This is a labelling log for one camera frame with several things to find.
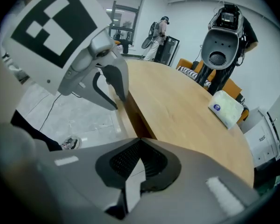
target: white coverall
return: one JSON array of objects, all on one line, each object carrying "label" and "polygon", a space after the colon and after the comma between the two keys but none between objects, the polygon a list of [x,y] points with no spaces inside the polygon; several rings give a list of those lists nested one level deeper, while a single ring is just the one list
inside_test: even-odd
[{"label": "white coverall", "polygon": [[[159,32],[165,35],[167,24],[163,21],[159,24]],[[144,61],[151,61],[158,50],[159,45],[164,45],[164,38],[161,36],[158,36],[157,39],[151,43],[148,53],[146,54]]]}]

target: striped cushion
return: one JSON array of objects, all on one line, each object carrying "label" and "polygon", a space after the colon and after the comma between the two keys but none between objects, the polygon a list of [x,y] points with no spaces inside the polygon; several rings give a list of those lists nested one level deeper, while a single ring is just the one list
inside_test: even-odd
[{"label": "striped cushion", "polygon": [[[181,73],[187,75],[188,77],[190,77],[191,79],[195,80],[196,76],[198,75],[195,71],[184,67],[184,66],[180,66],[177,70],[179,70]],[[210,87],[211,82],[209,82],[208,80],[205,81],[204,83],[204,87],[209,88]]]},{"label": "striped cushion", "polygon": [[[180,66],[177,70],[179,70],[181,73],[187,75],[188,77],[190,77],[191,79],[195,80],[196,76],[198,75],[195,71],[189,69],[188,67],[184,67],[184,66]],[[204,87],[209,88],[211,85],[210,81],[206,81],[204,83]],[[238,101],[240,104],[244,104],[245,102],[245,98],[239,94],[238,97],[236,98],[236,101]]]}]

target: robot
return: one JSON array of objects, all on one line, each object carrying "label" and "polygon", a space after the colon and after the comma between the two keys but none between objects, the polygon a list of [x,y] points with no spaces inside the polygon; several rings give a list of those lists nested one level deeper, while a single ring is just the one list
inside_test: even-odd
[{"label": "robot", "polygon": [[208,24],[208,33],[201,48],[203,67],[195,81],[202,87],[213,70],[220,80],[209,88],[214,95],[221,90],[231,75],[234,66],[239,66],[238,58],[244,58],[246,39],[244,34],[244,17],[234,4],[225,4]]},{"label": "robot", "polygon": [[[4,44],[48,91],[75,92],[113,110],[116,105],[96,86],[98,68],[123,101],[128,73],[104,31],[109,23],[95,0],[32,0]],[[40,222],[76,224],[235,223],[249,220],[263,203],[210,157],[174,144],[135,138],[49,152],[43,141],[10,124],[22,93],[0,58],[0,179],[23,204],[23,217],[32,212]],[[125,182],[140,158],[146,180],[140,201],[129,210]]]}]

